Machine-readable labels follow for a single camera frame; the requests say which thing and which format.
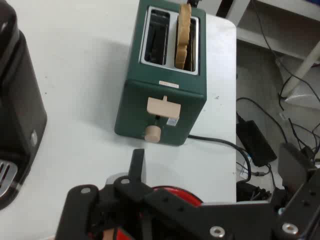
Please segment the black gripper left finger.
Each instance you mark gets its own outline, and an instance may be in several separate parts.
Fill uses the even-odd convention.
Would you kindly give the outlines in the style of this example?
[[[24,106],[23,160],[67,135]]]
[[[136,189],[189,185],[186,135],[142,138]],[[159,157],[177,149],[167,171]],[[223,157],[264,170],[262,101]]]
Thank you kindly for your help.
[[[72,188],[56,232],[58,240],[205,240],[197,222],[201,201],[183,189],[143,182],[145,151],[135,149],[128,173],[98,189]]]

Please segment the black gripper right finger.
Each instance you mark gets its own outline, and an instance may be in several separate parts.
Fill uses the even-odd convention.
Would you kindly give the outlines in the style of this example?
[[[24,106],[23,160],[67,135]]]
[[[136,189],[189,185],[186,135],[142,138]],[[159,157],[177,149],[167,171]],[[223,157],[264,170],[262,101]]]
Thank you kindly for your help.
[[[274,240],[320,238],[320,169],[293,144],[284,143],[278,157],[278,173],[289,201],[272,228]]]

